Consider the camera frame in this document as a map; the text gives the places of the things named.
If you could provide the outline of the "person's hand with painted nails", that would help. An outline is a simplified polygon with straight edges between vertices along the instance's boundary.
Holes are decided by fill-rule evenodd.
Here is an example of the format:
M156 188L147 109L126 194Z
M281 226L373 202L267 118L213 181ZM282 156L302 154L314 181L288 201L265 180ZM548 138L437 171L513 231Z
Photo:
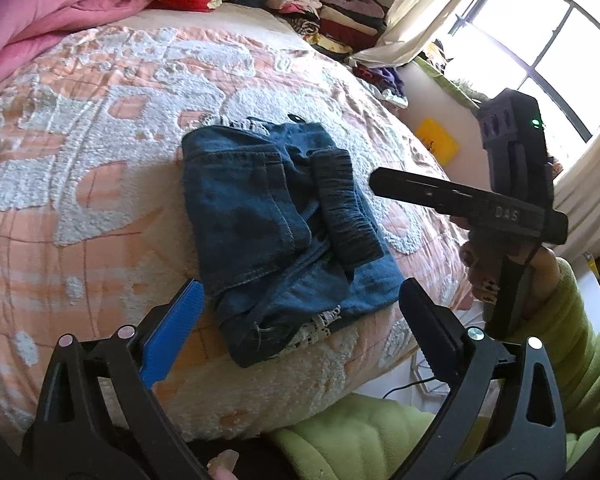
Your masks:
M528 262L533 270L531 285L524 302L522 316L532 318L553 295L560 271L557 258L550 249L528 240L490 240L484 233L471 229L468 221L451 217L453 223L468 231L468 242L460 248L460 260L467 268L468 282L474 297L488 304L495 304L500 290L501 267L505 259L516 263Z

